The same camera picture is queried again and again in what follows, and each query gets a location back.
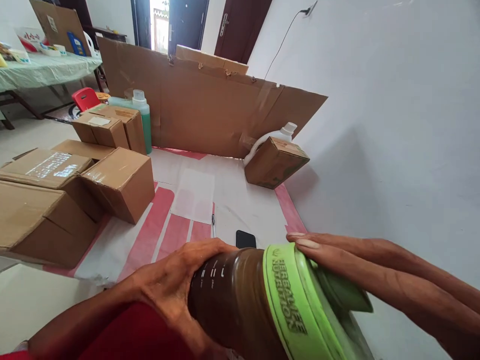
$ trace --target green lid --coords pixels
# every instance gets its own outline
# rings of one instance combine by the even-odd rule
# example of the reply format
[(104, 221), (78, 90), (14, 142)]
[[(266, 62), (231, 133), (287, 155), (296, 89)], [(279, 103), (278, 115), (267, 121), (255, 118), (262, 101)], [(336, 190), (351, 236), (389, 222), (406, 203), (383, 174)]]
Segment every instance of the green lid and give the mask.
[(312, 265), (294, 243), (265, 250), (263, 278), (272, 318), (290, 360), (373, 359), (350, 313), (350, 309), (372, 311), (363, 290)]

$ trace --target red plastic stool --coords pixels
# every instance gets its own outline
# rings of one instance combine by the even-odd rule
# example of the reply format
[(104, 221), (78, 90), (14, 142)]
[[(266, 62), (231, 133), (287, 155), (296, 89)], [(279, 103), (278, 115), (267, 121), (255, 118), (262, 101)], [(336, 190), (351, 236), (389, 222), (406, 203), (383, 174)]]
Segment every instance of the red plastic stool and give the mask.
[(100, 104), (100, 100), (91, 87), (84, 87), (76, 91), (71, 98), (78, 106), (81, 112), (87, 111)]

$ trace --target pen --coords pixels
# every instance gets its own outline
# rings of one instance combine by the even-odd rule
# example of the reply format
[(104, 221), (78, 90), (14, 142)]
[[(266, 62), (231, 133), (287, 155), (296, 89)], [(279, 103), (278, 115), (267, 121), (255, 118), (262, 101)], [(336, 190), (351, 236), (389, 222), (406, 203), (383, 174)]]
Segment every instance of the pen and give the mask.
[(215, 214), (211, 215), (211, 228), (212, 228), (212, 231), (213, 231), (213, 237), (216, 238), (217, 234), (216, 234), (216, 231), (215, 231)]

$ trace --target cardboard box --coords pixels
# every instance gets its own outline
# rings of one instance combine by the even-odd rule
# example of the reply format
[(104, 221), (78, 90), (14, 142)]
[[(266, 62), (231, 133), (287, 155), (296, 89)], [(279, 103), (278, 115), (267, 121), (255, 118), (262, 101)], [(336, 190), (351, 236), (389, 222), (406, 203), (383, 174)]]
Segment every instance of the cardboard box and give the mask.
[(0, 180), (63, 190), (97, 223), (105, 212), (80, 179), (80, 174), (92, 165), (88, 157), (35, 149), (2, 167)]
[(122, 147), (81, 177), (110, 214), (131, 224), (139, 221), (155, 195), (151, 159)]
[(116, 119), (86, 113), (71, 122), (80, 140), (110, 148), (129, 148), (124, 124)]
[(209, 55), (201, 52), (200, 50), (195, 50), (183, 45), (176, 46), (175, 56), (178, 59), (193, 60), (212, 68), (222, 68), (228, 70), (229, 72), (237, 72), (242, 75), (245, 75), (249, 69), (248, 65), (240, 62), (228, 60), (220, 56)]
[(0, 181), (0, 256), (74, 268), (97, 225), (65, 191)]
[(110, 94), (142, 89), (153, 146), (243, 159), (256, 139), (297, 125), (298, 134), (326, 96), (222, 68), (203, 66), (124, 42), (98, 38)]
[(67, 35), (67, 32), (72, 32), (82, 42), (85, 55), (92, 56), (75, 10), (37, 0), (30, 0), (30, 4), (50, 45), (63, 45), (66, 51), (73, 53), (74, 48)]
[(245, 166), (245, 177), (250, 184), (275, 189), (309, 161), (298, 145), (269, 137)]
[(126, 107), (100, 104), (85, 111), (86, 113), (96, 114), (107, 119), (121, 120), (130, 150), (147, 155), (140, 111)]
[(65, 140), (64, 142), (59, 143), (57, 146), (51, 148), (63, 153), (68, 153), (72, 155), (79, 155), (82, 157), (90, 158), (95, 163), (102, 160), (108, 154), (110, 154), (115, 148), (91, 144), (88, 142), (81, 142), (76, 140)]

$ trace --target hand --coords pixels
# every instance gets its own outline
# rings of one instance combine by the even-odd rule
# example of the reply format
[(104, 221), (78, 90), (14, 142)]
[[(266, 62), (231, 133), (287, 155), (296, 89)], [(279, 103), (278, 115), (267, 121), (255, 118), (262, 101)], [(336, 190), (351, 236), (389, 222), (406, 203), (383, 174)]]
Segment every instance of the hand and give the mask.
[(289, 233), (308, 258), (403, 312), (453, 359), (480, 358), (480, 291), (384, 239)]
[(219, 238), (188, 242), (166, 258), (140, 267), (125, 280), (140, 289), (138, 300), (152, 306), (183, 337), (195, 356), (211, 359), (222, 348), (189, 313), (190, 281), (206, 260), (236, 250)]

